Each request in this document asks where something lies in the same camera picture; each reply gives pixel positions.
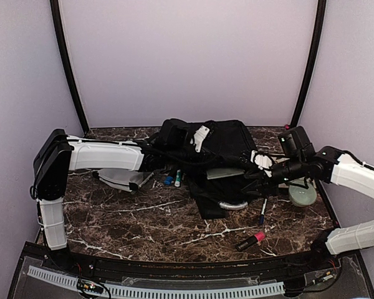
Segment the white wall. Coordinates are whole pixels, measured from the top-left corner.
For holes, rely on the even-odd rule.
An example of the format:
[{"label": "white wall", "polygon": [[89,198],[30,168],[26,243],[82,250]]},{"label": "white wall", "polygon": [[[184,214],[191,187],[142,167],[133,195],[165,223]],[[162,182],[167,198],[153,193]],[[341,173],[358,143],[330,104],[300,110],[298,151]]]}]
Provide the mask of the white wall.
[{"label": "white wall", "polygon": [[290,122],[316,0],[65,0],[91,127],[238,118]]},{"label": "white wall", "polygon": [[[316,149],[350,150],[374,165],[374,0],[328,1],[302,121]],[[342,226],[374,219],[374,200],[326,186]],[[374,249],[363,250],[374,284]]]},{"label": "white wall", "polygon": [[54,128],[81,134],[49,1],[0,0],[0,298],[37,233],[32,162]]}]

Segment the small bottle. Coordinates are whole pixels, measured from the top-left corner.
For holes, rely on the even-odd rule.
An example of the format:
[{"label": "small bottle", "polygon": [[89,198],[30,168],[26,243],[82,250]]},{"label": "small bottle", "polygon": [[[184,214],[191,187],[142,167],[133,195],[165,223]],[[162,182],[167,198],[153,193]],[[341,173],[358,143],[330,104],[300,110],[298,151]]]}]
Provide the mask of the small bottle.
[{"label": "small bottle", "polygon": [[176,181],[175,181],[175,187],[180,187],[180,182],[181,182],[181,170],[177,170],[176,174]]}]

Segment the red marker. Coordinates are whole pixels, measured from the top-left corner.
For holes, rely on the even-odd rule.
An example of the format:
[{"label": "red marker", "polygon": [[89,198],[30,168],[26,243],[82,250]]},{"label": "red marker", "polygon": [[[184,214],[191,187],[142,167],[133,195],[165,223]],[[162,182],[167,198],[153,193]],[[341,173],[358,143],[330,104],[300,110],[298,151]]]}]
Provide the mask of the red marker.
[{"label": "red marker", "polygon": [[258,232],[257,234],[254,234],[252,237],[249,237],[245,241],[242,241],[240,244],[236,246],[236,249],[238,251],[246,250],[248,247],[260,242],[265,238],[264,232]]}]

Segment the gray object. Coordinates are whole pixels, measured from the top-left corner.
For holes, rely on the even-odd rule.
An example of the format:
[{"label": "gray object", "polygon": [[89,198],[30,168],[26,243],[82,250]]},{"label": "gray object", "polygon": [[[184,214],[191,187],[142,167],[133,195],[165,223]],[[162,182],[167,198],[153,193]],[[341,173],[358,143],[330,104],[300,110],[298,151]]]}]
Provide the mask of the gray object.
[{"label": "gray object", "polygon": [[228,178],[230,176],[240,176],[245,170],[239,168],[213,168],[206,171],[207,179]]},{"label": "gray object", "polygon": [[153,173],[138,173],[124,169],[105,168],[95,172],[98,179],[115,189],[132,192],[137,191],[152,176]]},{"label": "gray object", "polygon": [[225,210],[230,210],[230,211],[238,211],[245,209],[248,206],[248,203],[244,201],[241,204],[229,204],[228,202],[221,201],[219,202],[219,207]]}]

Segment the white bracket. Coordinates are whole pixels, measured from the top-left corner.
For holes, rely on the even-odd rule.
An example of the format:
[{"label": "white bracket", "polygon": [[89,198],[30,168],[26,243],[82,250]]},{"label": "white bracket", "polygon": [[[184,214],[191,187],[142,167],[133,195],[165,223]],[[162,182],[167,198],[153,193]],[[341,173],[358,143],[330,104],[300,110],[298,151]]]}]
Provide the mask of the white bracket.
[{"label": "white bracket", "polygon": [[[251,153],[251,162],[255,163],[260,170],[269,169],[273,162],[268,156],[264,156],[263,154],[257,154],[257,151],[252,151]],[[269,178],[272,177],[272,172],[265,170],[264,171]]]},{"label": "white bracket", "polygon": [[196,130],[194,134],[194,138],[191,139],[190,144],[195,145],[195,151],[197,153],[201,151],[202,142],[204,142],[208,133],[209,133],[209,128],[205,126],[201,126],[198,130]]}]

